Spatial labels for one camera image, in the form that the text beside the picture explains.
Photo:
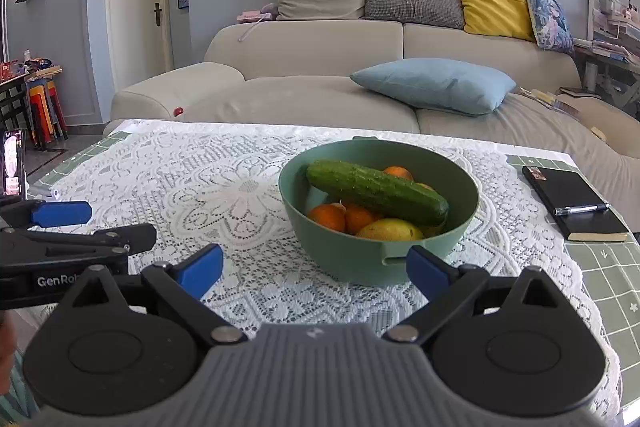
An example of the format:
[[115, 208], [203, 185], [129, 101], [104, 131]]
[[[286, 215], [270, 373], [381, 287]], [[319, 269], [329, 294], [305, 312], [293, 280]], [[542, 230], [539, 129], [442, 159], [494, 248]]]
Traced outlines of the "person's left hand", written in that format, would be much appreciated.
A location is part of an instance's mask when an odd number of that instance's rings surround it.
[[6, 313], [0, 327], [0, 395], [9, 392], [16, 348], [15, 327], [11, 315]]

